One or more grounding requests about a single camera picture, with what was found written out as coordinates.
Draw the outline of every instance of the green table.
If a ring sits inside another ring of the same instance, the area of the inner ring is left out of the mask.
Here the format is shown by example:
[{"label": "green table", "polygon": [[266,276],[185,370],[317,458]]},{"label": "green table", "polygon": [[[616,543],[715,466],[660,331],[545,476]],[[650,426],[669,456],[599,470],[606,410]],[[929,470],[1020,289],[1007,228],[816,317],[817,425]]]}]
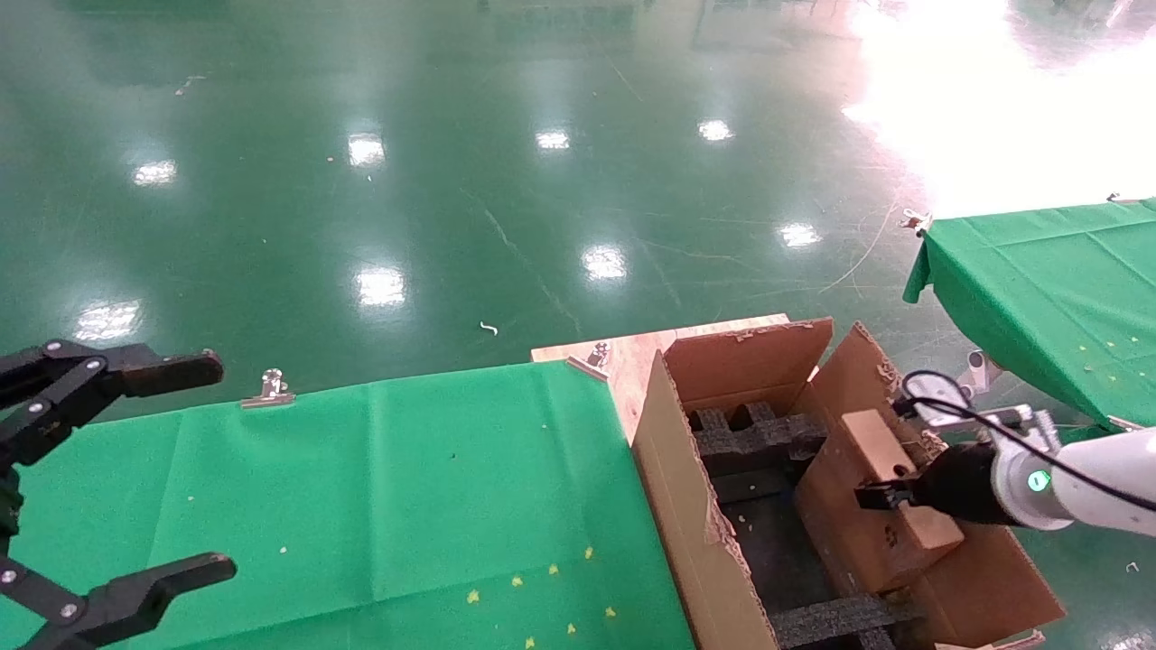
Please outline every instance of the green table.
[{"label": "green table", "polygon": [[1024,382],[1156,424],[1156,199],[936,221],[904,300],[927,285]]},{"label": "green table", "polygon": [[[694,648],[609,392],[563,362],[97,424],[23,488],[12,554],[73,590],[236,560],[134,649]],[[0,648],[37,621],[0,600]]]}]

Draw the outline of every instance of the cardboard box flap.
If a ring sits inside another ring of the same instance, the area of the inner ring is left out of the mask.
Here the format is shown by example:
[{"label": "cardboard box flap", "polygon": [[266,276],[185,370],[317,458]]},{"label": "cardboard box flap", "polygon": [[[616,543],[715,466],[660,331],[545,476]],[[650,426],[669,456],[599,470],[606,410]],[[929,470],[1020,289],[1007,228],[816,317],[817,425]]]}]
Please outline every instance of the cardboard box flap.
[{"label": "cardboard box flap", "polygon": [[956,523],[963,544],[912,585],[935,641],[979,648],[1065,616],[1010,529]]},{"label": "cardboard box flap", "polygon": [[875,339],[857,320],[810,385],[836,421],[846,413],[879,411],[895,430],[899,419],[891,411],[890,398],[901,378]]},{"label": "cardboard box flap", "polygon": [[688,408],[705,399],[772,389],[783,389],[790,405],[831,342],[831,324],[820,318],[680,337],[666,350],[666,368]]},{"label": "cardboard box flap", "polygon": [[698,648],[777,649],[660,354],[632,450]]}]

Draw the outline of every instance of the open cardboard box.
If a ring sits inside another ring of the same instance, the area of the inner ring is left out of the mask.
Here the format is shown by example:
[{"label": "open cardboard box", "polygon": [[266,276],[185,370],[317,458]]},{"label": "open cardboard box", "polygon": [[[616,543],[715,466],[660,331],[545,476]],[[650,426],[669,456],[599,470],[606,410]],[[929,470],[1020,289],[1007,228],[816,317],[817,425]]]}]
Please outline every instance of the open cardboard box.
[{"label": "open cardboard box", "polygon": [[[892,413],[888,400],[899,375],[862,325],[857,323],[812,376],[831,337],[832,322],[825,318],[680,337],[654,357],[633,453],[702,650],[773,650],[778,644],[735,531],[720,511],[699,459],[688,413],[705,407],[732,412],[742,404],[766,401],[780,416],[808,414],[835,435],[845,426],[844,414],[875,411],[905,443],[903,449],[914,450],[916,465],[932,457],[919,446],[920,433]],[[831,584],[842,594],[857,589],[854,579],[839,578],[854,569],[847,571],[847,563],[831,553],[840,522],[827,520],[825,512],[805,511],[820,509],[806,501],[796,503]],[[956,540],[905,583],[926,614],[931,641],[976,648],[1064,615],[1007,527],[956,524],[963,541]]]}]

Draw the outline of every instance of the green epoxy floor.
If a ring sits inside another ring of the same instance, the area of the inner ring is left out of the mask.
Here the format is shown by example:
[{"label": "green epoxy floor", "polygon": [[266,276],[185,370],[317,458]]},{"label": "green epoxy floor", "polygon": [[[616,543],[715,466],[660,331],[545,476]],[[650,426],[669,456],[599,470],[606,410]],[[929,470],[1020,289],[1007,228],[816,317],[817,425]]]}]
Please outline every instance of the green epoxy floor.
[{"label": "green epoxy floor", "polygon": [[[1156,9],[874,5],[9,0],[0,349],[227,362],[113,416],[776,312],[955,371],[902,210],[1156,193]],[[1070,610],[1048,647],[1156,648],[1151,540],[1024,539]]]}]

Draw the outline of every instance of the black cable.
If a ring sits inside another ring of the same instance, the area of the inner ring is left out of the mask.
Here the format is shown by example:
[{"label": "black cable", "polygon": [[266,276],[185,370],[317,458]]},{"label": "black cable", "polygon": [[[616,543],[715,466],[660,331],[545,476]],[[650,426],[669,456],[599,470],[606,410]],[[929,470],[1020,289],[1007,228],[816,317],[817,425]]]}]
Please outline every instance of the black cable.
[{"label": "black cable", "polygon": [[[907,390],[907,382],[910,382],[912,377],[920,377],[920,376],[939,377],[941,379],[949,382],[953,386],[956,387],[957,392],[959,393],[959,397],[963,398],[963,401],[969,407],[971,406],[971,400],[963,394],[963,391],[959,389],[958,382],[956,382],[955,379],[948,377],[942,372],[936,372],[934,370],[916,370],[913,372],[909,372],[905,377],[903,377],[903,383],[902,383],[903,392],[906,393],[907,396],[911,396],[911,391]],[[971,408],[964,408],[957,404],[944,401],[942,399],[935,399],[933,397],[910,397],[907,398],[907,401],[911,404],[926,404],[927,406],[931,406],[935,411],[939,411],[940,413],[943,413],[946,415],[955,415],[957,418],[966,418],[969,420],[976,420],[978,422],[981,422],[987,428],[999,431],[1002,436],[1007,437],[1015,444],[1023,448],[1024,451],[1027,451],[1028,453],[1031,453],[1036,458],[1044,460],[1045,463],[1057,467],[1058,470],[1067,473],[1068,475],[1074,477],[1088,483],[1089,486],[1103,492],[1104,494],[1107,494],[1109,496],[1114,496],[1116,498],[1119,498],[1120,501],[1124,501],[1129,505],[1135,505],[1136,508],[1148,510],[1149,512],[1156,512],[1156,502],[1149,501],[1142,496],[1136,496],[1134,494],[1124,492],[1119,488],[1114,488],[1110,485],[1103,483],[1089,477],[1088,474],[1084,474],[1080,470],[1076,470],[1075,467],[1068,465],[1067,463],[1061,461],[1054,456],[1048,456],[1047,453],[1044,453],[1043,451],[1036,449],[1035,446],[1031,446],[1030,444],[1025,443],[1015,431],[1005,427],[1002,422],[990,420],[986,416],[976,413]]]}]

